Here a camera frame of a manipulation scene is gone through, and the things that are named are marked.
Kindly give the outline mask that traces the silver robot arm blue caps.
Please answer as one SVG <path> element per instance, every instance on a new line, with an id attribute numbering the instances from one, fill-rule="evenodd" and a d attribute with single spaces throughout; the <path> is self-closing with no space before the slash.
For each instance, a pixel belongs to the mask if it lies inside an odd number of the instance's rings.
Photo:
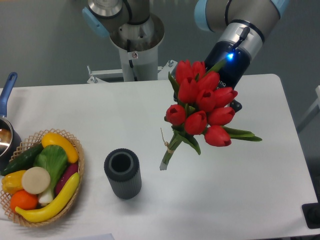
<path id="1" fill-rule="evenodd" d="M 199 0 L 194 21 L 204 31 L 221 32 L 205 59 L 210 70 L 219 61 L 219 87 L 234 88 L 288 6 L 286 0 Z M 158 47 L 164 24 L 148 0 L 90 0 L 82 10 L 87 25 L 110 38 L 120 56 L 124 81 L 157 80 Z"/>

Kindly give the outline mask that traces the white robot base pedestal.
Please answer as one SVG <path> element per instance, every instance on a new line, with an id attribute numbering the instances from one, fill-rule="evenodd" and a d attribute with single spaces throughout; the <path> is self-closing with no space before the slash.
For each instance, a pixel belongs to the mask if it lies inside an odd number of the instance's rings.
<path id="1" fill-rule="evenodd" d="M 159 17 L 150 14 L 142 24 L 125 23 L 109 33 L 102 22 L 84 8 L 83 16 L 90 28 L 102 38 L 110 38 L 118 49 L 121 69 L 91 70 L 87 67 L 88 83 L 109 82 L 121 78 L 124 82 L 166 80 L 174 72 L 177 62 L 170 59 L 164 66 L 158 65 L 158 47 L 165 35 L 164 24 Z"/>

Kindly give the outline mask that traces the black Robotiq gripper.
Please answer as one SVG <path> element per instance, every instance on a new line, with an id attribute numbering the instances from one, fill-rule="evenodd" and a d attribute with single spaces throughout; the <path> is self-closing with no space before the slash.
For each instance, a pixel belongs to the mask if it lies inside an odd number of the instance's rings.
<path id="1" fill-rule="evenodd" d="M 251 63 L 250 55 L 247 52 L 241 48 L 232 50 L 232 47 L 230 42 L 219 41 L 204 61 L 206 69 L 209 70 L 221 60 L 226 60 L 225 65 L 218 71 L 219 88 L 231 87 L 234 89 Z M 243 108 L 236 99 L 233 99 L 227 106 L 231 107 L 235 113 Z"/>

